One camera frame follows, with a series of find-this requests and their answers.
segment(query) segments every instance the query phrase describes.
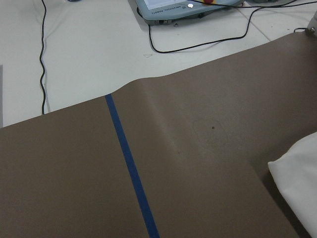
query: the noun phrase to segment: white fabric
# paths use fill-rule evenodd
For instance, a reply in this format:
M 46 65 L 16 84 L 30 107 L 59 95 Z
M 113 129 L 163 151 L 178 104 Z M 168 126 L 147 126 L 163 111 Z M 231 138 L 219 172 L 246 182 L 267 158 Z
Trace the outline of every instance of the white fabric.
M 317 132 L 268 163 L 274 181 L 306 230 L 317 238 Z

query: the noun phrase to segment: blue tape strip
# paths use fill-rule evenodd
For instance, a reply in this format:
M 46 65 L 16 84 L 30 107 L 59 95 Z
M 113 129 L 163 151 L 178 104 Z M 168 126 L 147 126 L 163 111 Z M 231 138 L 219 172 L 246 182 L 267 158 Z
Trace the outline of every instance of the blue tape strip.
M 124 130 L 122 128 L 121 125 L 121 121 L 118 115 L 118 112 L 115 108 L 115 104 L 112 98 L 111 94 L 108 94 L 105 96 L 106 98 L 106 102 L 110 111 L 110 115 L 112 118 L 112 122 L 115 128 L 115 131 L 117 133 L 119 142 L 120 142 L 120 146 L 121 146 L 121 150 L 123 152 L 123 156 L 125 159 L 125 163 L 127 164 L 128 170 L 129 170 L 129 174 L 133 183 L 133 187 L 135 190 L 135 193 L 137 195 L 138 201 L 139 201 L 139 206 L 141 208 L 142 211 L 142 215 L 143 215 L 143 219 L 145 222 L 145 225 L 148 229 L 148 233 L 150 238 L 159 238 L 159 232 L 158 229 L 156 227 L 152 212 L 150 210 L 150 206 L 148 204 L 147 198 L 145 196 L 143 187 L 142 187 L 142 183 L 138 174 L 138 170 L 135 166 L 131 151 L 130 151 L 130 147 L 128 144 L 128 141 L 125 137 L 124 134 Z

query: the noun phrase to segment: black wire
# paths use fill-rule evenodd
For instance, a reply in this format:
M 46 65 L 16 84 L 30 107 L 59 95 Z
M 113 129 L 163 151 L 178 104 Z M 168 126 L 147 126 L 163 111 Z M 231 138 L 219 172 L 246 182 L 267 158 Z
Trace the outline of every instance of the black wire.
M 44 64 L 43 64 L 42 56 L 43 56 L 43 51 L 44 51 L 44 47 L 45 47 L 44 46 L 44 22 L 45 22 L 47 9 L 46 9 L 44 0 L 42 0 L 42 3 L 43 3 L 45 11 L 44 11 L 44 16 L 43 16 L 43 21 L 42 21 L 42 50 L 41 50 L 41 54 L 40 54 L 40 63 L 42 65 L 43 73 L 42 73 L 42 76 L 41 76 L 41 79 L 40 79 L 40 85 L 41 85 L 41 88 L 42 88 L 42 91 L 43 91 L 42 115 L 44 115 L 45 114 L 44 106 L 45 106 L 46 93 L 45 93 L 45 88 L 43 86 L 43 77 L 45 75 L 45 67 L 44 67 Z
M 306 30 L 306 29 L 307 29 L 306 27 L 299 27 L 299 28 L 294 29 L 294 33 L 295 33 L 297 30 Z
M 287 3 L 285 3 L 285 4 L 275 5 L 275 6 L 252 6 L 252 7 L 248 7 L 248 6 L 231 6 L 231 5 L 222 5 L 222 4 L 212 4 L 212 3 L 206 3 L 206 2 L 199 2 L 199 3 L 203 3 L 203 4 L 207 4 L 207 5 L 221 5 L 221 6 L 225 6 L 225 7 L 231 7 L 231 8 L 254 8 L 254 7 L 257 7 L 258 9 L 255 9 L 255 10 L 251 13 L 251 15 L 250 15 L 250 17 L 249 17 L 249 20 L 248 20 L 246 32 L 245 32 L 242 36 L 231 37 L 231 38 L 225 38 L 225 39 L 221 39 L 221 40 L 216 40 L 216 41 L 201 43 L 201 44 L 198 44 L 198 45 L 189 46 L 189 47 L 185 47 L 185 48 L 181 48 L 181 49 L 177 49 L 177 50 L 172 50 L 172 51 L 159 51 L 159 50 L 157 50 L 157 49 L 154 47 L 154 45 L 153 45 L 153 40 L 152 40 L 152 36 L 151 36 L 151 26 L 149 25 L 149 38 L 150 38 L 151 47 L 152 47 L 152 49 L 153 49 L 155 52 L 157 52 L 157 53 L 168 54 L 168 53 L 174 53 L 174 52 L 189 50 L 189 49 L 196 48 L 196 47 L 199 47 L 199 46 L 214 44 L 214 43 L 218 43 L 218 42 L 224 42 L 224 41 L 242 39 L 242 38 L 244 38 L 244 37 L 248 34 L 252 15 L 253 15 L 255 12 L 257 12 L 257 11 L 259 11 L 259 10 L 261 10 L 261 9 L 264 9 L 264 8 L 294 7 L 294 6 L 301 6 L 301 5 L 306 5 L 306 4 L 317 3 L 317 1 L 312 1 L 312 2 L 306 2 L 306 3 L 301 3 L 301 4 L 296 4 L 296 5 L 287 6 L 288 4 L 291 4 L 291 3 L 295 2 L 295 1 L 297 1 L 297 0 L 292 0 L 292 1 L 287 2 Z

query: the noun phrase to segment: white tabletop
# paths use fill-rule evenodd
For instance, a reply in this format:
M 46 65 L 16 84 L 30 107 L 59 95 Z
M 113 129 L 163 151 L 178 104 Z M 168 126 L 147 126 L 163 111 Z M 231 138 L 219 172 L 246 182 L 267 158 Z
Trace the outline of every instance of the white tabletop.
M 134 0 L 45 2 L 46 113 L 111 93 L 138 78 L 167 75 L 264 44 L 306 27 L 317 9 L 311 4 L 261 10 L 244 39 L 163 55 L 151 49 L 148 26 L 137 15 Z M 240 36 L 250 13 L 250 9 L 221 10 L 202 19 L 178 21 L 178 27 L 155 26 L 154 44 L 172 50 Z M 41 0 L 0 0 L 4 126 L 41 114 L 43 14 Z

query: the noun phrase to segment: brown paper sheet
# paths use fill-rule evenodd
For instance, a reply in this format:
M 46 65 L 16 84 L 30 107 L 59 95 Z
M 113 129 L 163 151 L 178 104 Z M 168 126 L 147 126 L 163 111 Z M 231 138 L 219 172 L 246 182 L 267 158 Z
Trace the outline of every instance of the brown paper sheet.
M 160 237 L 309 237 L 266 163 L 317 130 L 291 34 L 112 94 Z M 104 98 L 0 129 L 0 237 L 147 237 Z

